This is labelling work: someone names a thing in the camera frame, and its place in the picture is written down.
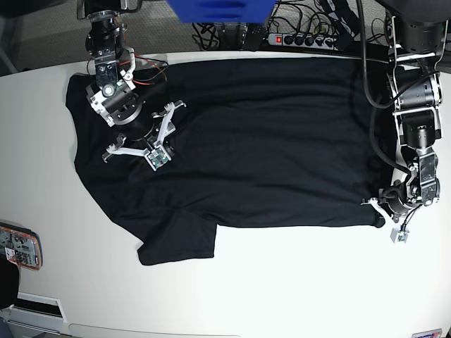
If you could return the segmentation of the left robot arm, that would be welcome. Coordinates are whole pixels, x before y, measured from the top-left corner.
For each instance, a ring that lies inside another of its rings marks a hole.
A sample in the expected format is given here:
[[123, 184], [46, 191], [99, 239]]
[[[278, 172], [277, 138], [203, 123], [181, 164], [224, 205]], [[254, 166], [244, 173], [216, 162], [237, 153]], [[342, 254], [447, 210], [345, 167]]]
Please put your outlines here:
[[[390, 238], [405, 243], [408, 224], [422, 207], [440, 198], [438, 157], [433, 150], [442, 137], [440, 106], [443, 90], [438, 64], [443, 59], [450, 24], [449, 1], [381, 1], [388, 43], [388, 102], [374, 98], [368, 79], [366, 29], [361, 29], [364, 93], [373, 110], [369, 140], [376, 155], [394, 170], [404, 173], [366, 204], [392, 226]], [[376, 139], [376, 115], [391, 109], [403, 163], [386, 155]]]

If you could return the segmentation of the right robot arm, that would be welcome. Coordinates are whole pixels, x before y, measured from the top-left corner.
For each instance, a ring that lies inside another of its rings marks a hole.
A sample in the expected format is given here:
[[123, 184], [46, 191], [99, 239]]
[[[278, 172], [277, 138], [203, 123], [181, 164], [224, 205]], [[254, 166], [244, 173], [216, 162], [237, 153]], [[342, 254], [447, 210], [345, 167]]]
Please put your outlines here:
[[77, 18], [91, 24], [85, 48], [94, 61], [95, 79], [86, 88], [87, 101], [109, 127], [119, 130], [103, 161], [134, 156], [158, 170], [172, 160], [173, 149], [166, 139], [175, 132], [174, 113], [186, 105], [179, 100], [167, 103], [160, 112], [148, 111], [146, 101], [163, 88], [161, 80], [145, 82], [142, 93], [137, 92], [139, 81], [134, 73], [138, 57], [125, 40], [127, 26], [119, 17], [141, 7], [141, 1], [78, 1]]

